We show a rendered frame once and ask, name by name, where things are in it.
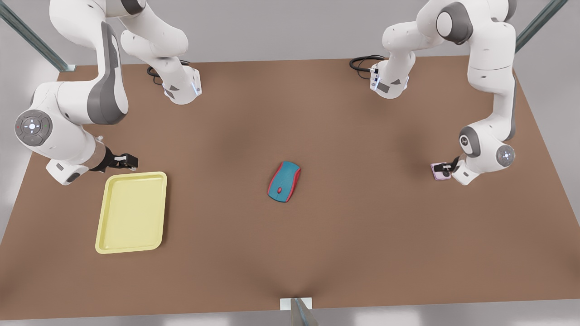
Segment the yellow rectangular tray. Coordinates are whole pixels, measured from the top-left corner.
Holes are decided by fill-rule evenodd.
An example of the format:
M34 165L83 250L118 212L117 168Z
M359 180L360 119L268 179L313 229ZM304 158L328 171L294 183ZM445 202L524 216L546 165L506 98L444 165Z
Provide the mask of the yellow rectangular tray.
M168 178L163 172L114 175L104 186L95 250L154 250L162 243Z

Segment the teal and red computer mouse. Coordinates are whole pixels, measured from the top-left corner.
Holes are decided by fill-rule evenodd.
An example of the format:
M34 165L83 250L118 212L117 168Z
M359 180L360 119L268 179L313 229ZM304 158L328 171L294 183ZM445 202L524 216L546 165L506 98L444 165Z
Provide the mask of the teal and red computer mouse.
M300 173L298 165L283 161L270 181L268 196L278 202L288 202L296 188Z

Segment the silver frame post with foot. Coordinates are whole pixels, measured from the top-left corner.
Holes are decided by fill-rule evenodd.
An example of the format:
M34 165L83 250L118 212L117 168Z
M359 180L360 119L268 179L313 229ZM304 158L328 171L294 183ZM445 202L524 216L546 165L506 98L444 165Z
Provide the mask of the silver frame post with foot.
M312 297L280 299L280 310L290 311L291 326L319 326L312 308Z

